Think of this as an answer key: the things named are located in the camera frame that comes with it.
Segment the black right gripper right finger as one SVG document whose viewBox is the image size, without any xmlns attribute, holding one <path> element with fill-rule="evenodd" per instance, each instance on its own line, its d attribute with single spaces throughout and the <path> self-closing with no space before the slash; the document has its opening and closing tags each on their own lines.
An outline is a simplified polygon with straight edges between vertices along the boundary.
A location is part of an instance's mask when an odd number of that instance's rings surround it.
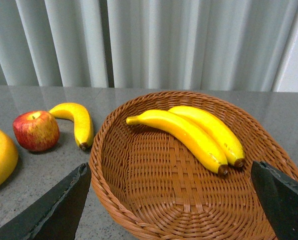
<svg viewBox="0 0 298 240">
<path fill-rule="evenodd" d="M 264 161 L 254 161 L 251 179 L 279 240 L 298 240 L 298 181 Z"/>
</svg>

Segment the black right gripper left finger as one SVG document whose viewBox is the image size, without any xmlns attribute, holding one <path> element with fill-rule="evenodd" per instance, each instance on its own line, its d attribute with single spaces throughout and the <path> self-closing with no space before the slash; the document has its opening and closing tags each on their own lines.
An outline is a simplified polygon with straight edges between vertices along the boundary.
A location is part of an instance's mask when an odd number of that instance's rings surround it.
<svg viewBox="0 0 298 240">
<path fill-rule="evenodd" d="M 89 192 L 91 170 L 81 164 L 19 215 L 0 227 L 0 240 L 72 240 Z"/>
</svg>

